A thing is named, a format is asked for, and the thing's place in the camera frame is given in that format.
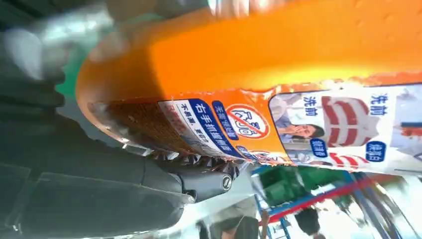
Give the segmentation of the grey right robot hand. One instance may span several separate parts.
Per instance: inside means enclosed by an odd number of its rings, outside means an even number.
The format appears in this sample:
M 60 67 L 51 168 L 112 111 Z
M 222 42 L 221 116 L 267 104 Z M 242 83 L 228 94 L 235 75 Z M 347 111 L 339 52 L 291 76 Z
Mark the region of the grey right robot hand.
M 188 204 L 226 193 L 233 176 L 166 168 L 86 136 L 76 122 L 0 118 L 0 236 L 110 238 L 175 225 Z

